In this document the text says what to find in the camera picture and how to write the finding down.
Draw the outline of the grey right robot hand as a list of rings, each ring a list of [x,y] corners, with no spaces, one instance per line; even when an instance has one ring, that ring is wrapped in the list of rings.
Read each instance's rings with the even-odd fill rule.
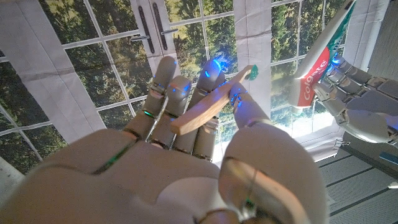
[[[165,134],[185,134],[227,102],[238,132],[217,166],[204,156],[147,142],[152,117],[102,129],[46,158],[1,206],[2,223],[327,223],[326,187],[311,155],[275,127],[242,86],[248,65],[219,84],[205,66],[205,97]]]

